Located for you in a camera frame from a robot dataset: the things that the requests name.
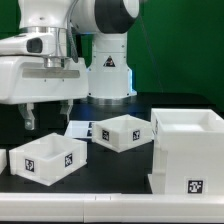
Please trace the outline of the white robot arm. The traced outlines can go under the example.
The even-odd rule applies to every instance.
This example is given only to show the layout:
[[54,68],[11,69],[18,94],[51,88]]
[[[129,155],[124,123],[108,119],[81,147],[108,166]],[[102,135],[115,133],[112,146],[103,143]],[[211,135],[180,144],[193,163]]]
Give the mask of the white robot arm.
[[136,95],[127,32],[139,0],[18,0],[19,33],[0,40],[0,103],[16,104],[25,128],[39,102],[118,104]]

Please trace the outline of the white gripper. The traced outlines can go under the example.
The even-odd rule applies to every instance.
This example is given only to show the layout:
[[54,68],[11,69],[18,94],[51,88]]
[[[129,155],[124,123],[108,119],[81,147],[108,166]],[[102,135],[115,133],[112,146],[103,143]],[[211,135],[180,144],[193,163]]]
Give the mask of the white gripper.
[[78,63],[68,59],[64,68],[45,68],[41,57],[0,57],[0,103],[20,104],[18,109],[26,130],[35,129],[33,103],[63,100],[60,114],[69,122],[72,99],[85,98],[87,93],[88,78],[83,59]]

